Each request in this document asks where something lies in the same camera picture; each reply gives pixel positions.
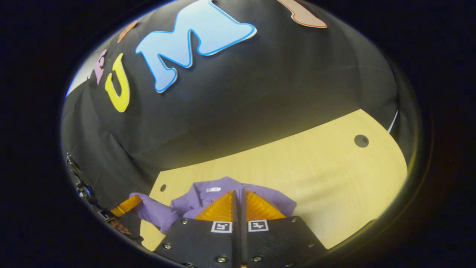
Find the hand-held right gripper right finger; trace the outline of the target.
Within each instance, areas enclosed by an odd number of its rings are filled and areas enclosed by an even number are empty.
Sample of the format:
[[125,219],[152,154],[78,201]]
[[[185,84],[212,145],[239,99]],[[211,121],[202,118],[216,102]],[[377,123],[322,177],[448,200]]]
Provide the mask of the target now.
[[328,251],[302,217],[286,217],[246,189],[240,224],[240,256],[248,268],[307,268]]

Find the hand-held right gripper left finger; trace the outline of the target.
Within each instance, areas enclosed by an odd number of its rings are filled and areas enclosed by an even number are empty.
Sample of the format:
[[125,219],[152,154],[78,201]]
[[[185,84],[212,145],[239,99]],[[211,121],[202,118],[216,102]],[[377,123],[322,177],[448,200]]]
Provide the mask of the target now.
[[236,192],[229,191],[212,204],[227,208],[231,220],[179,218],[154,253],[179,268],[240,268],[237,201]]

